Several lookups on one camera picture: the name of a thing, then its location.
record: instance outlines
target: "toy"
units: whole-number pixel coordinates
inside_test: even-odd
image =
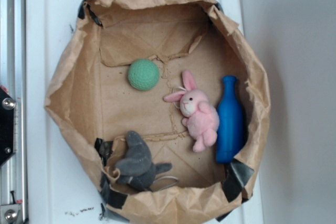
[[[216,161],[228,164],[244,145],[244,116],[235,96],[236,77],[225,76],[224,96],[218,106],[220,118],[218,128]]]
[[[159,68],[148,59],[136,60],[128,70],[128,80],[138,90],[150,90],[157,84],[159,77]]]
[[[120,170],[119,184],[129,184],[139,191],[151,191],[155,177],[159,173],[172,168],[170,163],[154,165],[152,154],[142,137],[135,131],[126,135],[128,150],[125,158],[118,161],[115,167]]]
[[[196,140],[193,151],[201,152],[215,144],[219,117],[216,109],[209,103],[207,95],[197,89],[192,74],[185,70],[182,73],[183,90],[166,95],[166,102],[180,102],[180,109],[185,118],[182,124],[188,128],[190,136]]]

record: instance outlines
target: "white wall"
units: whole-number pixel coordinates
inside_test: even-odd
[[[336,223],[336,0],[241,0],[270,81],[265,224]]]

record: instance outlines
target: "blue bottle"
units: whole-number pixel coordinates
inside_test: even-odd
[[[216,161],[229,164],[244,146],[243,109],[235,96],[236,77],[225,76],[224,96],[218,106],[219,128],[217,131]]]

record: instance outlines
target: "textured green ball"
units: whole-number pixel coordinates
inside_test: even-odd
[[[159,81],[160,72],[157,65],[148,59],[133,62],[128,70],[128,80],[132,87],[149,90]]]

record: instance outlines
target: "brown paper bag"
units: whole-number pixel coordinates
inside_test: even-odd
[[[61,56],[45,108],[80,160],[107,208],[131,223],[203,223],[229,213],[249,199],[269,128],[270,95],[263,66],[215,0],[84,0],[76,32]],[[160,69],[149,91],[132,88],[129,65],[140,58]],[[221,78],[237,77],[246,112],[247,142],[228,167],[215,163],[215,147],[192,152],[194,140],[181,112],[163,101],[190,70],[216,107]],[[116,183],[116,161],[127,150],[124,136],[139,132],[154,163],[171,162],[180,182],[138,193]],[[105,166],[101,143],[112,150]]]

